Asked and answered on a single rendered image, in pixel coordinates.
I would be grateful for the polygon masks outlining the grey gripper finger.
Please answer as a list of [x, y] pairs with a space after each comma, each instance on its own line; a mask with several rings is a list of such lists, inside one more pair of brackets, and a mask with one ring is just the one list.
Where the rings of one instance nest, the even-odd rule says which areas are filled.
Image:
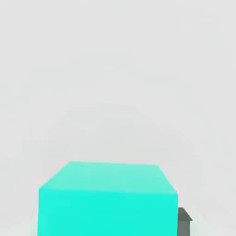
[[183, 207], [178, 208], [177, 236], [190, 236], [192, 218]]

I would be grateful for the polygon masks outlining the small cyan cube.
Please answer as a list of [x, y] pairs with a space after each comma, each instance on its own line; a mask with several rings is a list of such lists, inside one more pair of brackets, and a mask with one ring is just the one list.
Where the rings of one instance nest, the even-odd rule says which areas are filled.
[[39, 189], [37, 236], [177, 236], [177, 219], [157, 165], [73, 161]]

